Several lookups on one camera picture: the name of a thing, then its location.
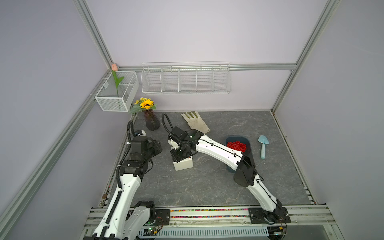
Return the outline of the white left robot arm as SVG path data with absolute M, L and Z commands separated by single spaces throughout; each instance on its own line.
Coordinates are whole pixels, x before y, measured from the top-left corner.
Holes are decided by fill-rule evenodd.
M 142 227 L 156 221 L 153 201 L 139 201 L 130 214 L 130 207 L 152 158 L 162 152 L 161 144 L 147 136 L 134 137 L 130 152 L 116 169 L 117 188 L 108 209 L 90 237 L 84 240 L 136 240 Z

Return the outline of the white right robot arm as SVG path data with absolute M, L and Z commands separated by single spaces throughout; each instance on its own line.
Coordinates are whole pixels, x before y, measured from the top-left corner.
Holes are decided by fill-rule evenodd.
M 198 130 L 187 132 L 174 127 L 167 132 L 168 143 L 173 148 L 171 155 L 175 162 L 179 163 L 195 153 L 202 153 L 221 161 L 235 172 L 233 176 L 235 183 L 248 189 L 260 204 L 252 216 L 257 223 L 272 225 L 291 222 L 288 210 L 264 185 L 263 178 L 256 170 L 251 151 L 246 150 L 243 153 L 233 150 Z

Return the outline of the white metal box with screws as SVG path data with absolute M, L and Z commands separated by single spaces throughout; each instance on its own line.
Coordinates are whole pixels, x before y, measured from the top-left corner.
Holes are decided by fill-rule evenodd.
M 188 157 L 188 158 L 181 160 L 179 162 L 173 161 L 173 164 L 174 164 L 174 168 L 176 171 L 190 169 L 193 167 L 193 157 Z

